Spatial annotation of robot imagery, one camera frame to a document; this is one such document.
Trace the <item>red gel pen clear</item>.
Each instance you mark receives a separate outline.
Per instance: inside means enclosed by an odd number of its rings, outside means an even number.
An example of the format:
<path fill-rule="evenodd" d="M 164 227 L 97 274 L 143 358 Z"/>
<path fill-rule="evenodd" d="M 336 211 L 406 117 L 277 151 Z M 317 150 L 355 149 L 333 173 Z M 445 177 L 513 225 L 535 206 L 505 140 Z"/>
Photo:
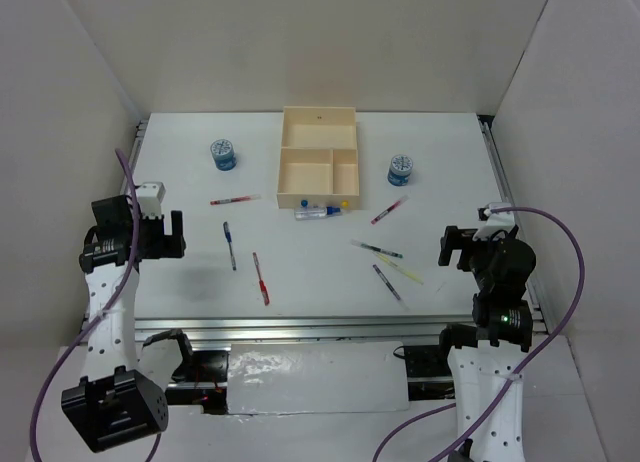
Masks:
<path fill-rule="evenodd" d="M 209 202 L 209 204 L 211 206 L 220 206 L 220 205 L 227 205 L 227 204 L 233 204 L 233 203 L 240 203 L 240 202 L 248 202 L 248 201 L 253 201 L 253 200 L 259 200 L 260 198 L 261 198 L 260 194 L 253 194 L 253 195 L 246 195 L 246 196 L 239 196 L 239 197 L 231 197 L 231 198 L 212 200 L 212 201 Z"/>

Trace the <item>red capped pen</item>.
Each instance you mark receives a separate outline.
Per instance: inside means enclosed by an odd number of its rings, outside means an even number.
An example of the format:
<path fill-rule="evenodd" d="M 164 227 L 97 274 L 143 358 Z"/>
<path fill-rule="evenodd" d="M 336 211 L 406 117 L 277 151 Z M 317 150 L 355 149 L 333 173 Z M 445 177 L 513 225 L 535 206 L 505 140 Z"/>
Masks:
<path fill-rule="evenodd" d="M 259 262 L 257 253 L 253 252 L 252 257 L 253 257 L 253 262 L 254 262 L 254 266 L 256 269 L 257 277 L 258 277 L 258 284 L 259 284 L 259 289 L 263 298 L 263 303 L 265 306 L 269 306 L 270 305 L 269 293 L 262 276 L 260 262 Z"/>

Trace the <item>magenta gel pen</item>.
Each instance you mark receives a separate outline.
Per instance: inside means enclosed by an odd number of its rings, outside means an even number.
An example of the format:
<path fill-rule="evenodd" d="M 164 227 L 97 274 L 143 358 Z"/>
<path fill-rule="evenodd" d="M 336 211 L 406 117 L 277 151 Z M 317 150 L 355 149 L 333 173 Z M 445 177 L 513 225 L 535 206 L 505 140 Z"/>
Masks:
<path fill-rule="evenodd" d="M 381 213 L 379 213 L 378 215 L 376 215 L 371 221 L 370 224 L 371 225 L 376 225 L 377 223 L 379 223 L 383 218 L 385 218 L 386 216 L 388 216 L 391 212 L 395 211 L 398 207 L 400 207 L 404 202 L 406 202 L 408 200 L 408 195 L 404 195 L 402 196 L 400 199 L 396 200 L 393 204 L 391 204 L 389 207 L 387 207 L 386 209 L 384 209 Z"/>

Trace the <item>yellow gel pen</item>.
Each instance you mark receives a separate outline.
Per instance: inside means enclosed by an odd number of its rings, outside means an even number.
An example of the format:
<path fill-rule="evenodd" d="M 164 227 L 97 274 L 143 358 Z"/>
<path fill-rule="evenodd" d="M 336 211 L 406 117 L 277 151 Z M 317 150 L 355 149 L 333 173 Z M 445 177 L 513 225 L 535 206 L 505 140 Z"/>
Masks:
<path fill-rule="evenodd" d="M 393 260 L 389 259 L 387 256 L 378 253 L 378 252 L 374 252 L 374 255 L 380 259 L 382 262 L 384 262 L 386 265 L 388 265 L 389 267 L 391 267 L 392 269 L 394 269 L 395 271 L 399 272 L 400 274 L 404 275 L 405 277 L 411 279 L 412 281 L 420 284 L 420 285 L 424 285 L 424 281 L 422 280 L 422 278 L 420 278 L 419 276 L 415 275 L 414 273 L 412 273 L 411 271 L 409 271 L 408 269 L 402 267 L 401 265 L 397 264 L 396 262 L 394 262 Z"/>

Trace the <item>purple gel pen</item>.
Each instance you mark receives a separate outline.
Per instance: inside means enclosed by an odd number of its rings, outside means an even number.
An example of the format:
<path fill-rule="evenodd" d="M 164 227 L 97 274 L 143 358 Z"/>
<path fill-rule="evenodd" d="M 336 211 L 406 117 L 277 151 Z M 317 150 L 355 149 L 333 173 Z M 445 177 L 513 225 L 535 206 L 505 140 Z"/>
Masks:
<path fill-rule="evenodd" d="M 389 290 L 389 292 L 392 294 L 392 296 L 394 297 L 394 299 L 396 300 L 396 302 L 403 308 L 403 310 L 408 311 L 408 307 L 406 306 L 404 300 L 402 299 L 402 297 L 400 296 L 400 294 L 398 293 L 398 291 L 396 290 L 396 288 L 391 284 L 391 282 L 389 281 L 389 279 L 386 277 L 386 275 L 382 272 L 382 270 L 378 267 L 378 265 L 376 264 L 372 264 L 372 268 L 375 271 L 375 273 L 377 274 L 377 276 L 381 279 L 381 281 L 383 282 L 383 284 L 386 286 L 386 288 Z"/>

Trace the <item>green gel pen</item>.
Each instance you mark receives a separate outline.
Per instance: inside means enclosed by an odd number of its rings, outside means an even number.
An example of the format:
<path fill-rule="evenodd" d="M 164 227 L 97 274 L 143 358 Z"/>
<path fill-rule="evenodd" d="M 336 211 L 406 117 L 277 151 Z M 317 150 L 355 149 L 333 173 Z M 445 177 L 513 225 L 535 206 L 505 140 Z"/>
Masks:
<path fill-rule="evenodd" d="M 358 247 L 358 248 L 361 248 L 361 249 L 364 249 L 364 250 L 368 250 L 368 251 L 371 251 L 371 252 L 375 252 L 375 253 L 378 253 L 378 254 L 382 254 L 382 255 L 385 255 L 385 256 L 388 256 L 388 257 L 393 257 L 393 258 L 398 258 L 398 259 L 404 258 L 403 254 L 401 254 L 399 252 L 387 250 L 387 249 L 384 249 L 384 248 L 381 248 L 381 247 L 378 247 L 378 246 L 374 246 L 374 245 L 371 245 L 371 244 L 367 244 L 365 242 L 361 242 L 361 241 L 358 241 L 358 240 L 355 240 L 355 239 L 351 239 L 350 243 L 351 243 L 351 245 L 353 245 L 355 247 Z"/>

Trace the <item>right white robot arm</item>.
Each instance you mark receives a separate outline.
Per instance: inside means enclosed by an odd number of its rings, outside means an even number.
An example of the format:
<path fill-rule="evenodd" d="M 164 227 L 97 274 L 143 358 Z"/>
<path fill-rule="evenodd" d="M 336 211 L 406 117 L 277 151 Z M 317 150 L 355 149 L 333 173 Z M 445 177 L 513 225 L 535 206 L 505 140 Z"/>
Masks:
<path fill-rule="evenodd" d="M 450 324 L 440 335 L 436 361 L 452 374 L 461 443 L 450 461 L 521 461 L 524 382 L 516 367 L 532 345 L 533 319 L 524 299 L 536 266 L 534 251 L 515 231 L 477 238 L 472 229 L 448 226 L 438 263 L 454 252 L 457 267 L 473 275 L 470 325 Z"/>

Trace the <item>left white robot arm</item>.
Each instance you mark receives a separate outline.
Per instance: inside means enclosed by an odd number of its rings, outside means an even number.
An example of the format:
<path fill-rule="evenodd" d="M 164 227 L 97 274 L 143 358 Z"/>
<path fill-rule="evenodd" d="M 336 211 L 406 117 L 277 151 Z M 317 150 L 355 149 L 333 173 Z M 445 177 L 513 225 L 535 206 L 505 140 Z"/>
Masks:
<path fill-rule="evenodd" d="M 135 296 L 143 260 L 184 256 L 179 211 L 164 216 L 164 187 L 145 183 L 134 197 L 95 201 L 95 225 L 79 256 L 96 327 L 86 336 L 87 355 L 77 386 L 63 391 L 61 409 L 94 453 L 164 432 L 165 390 L 172 379 L 196 372 L 197 356 L 186 334 L 170 329 L 135 342 Z"/>

